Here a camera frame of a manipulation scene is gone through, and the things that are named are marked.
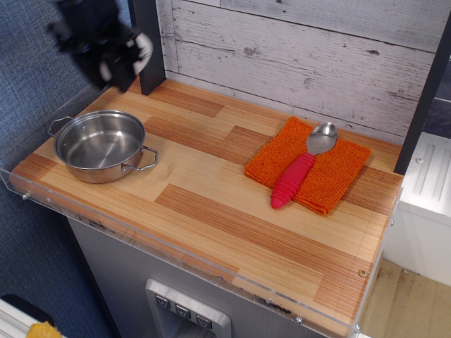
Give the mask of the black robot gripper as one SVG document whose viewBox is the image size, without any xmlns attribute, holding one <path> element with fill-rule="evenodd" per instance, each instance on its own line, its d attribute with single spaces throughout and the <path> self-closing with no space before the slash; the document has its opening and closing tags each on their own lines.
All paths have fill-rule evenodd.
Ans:
<svg viewBox="0 0 451 338">
<path fill-rule="evenodd" d="M 122 24 L 115 1 L 54 1 L 62 19 L 48 25 L 61 51 L 73 54 L 84 76 L 98 89 L 106 82 L 99 62 L 105 57 L 110 83 L 127 92 L 136 78 L 135 64 L 142 61 L 136 30 Z"/>
</svg>

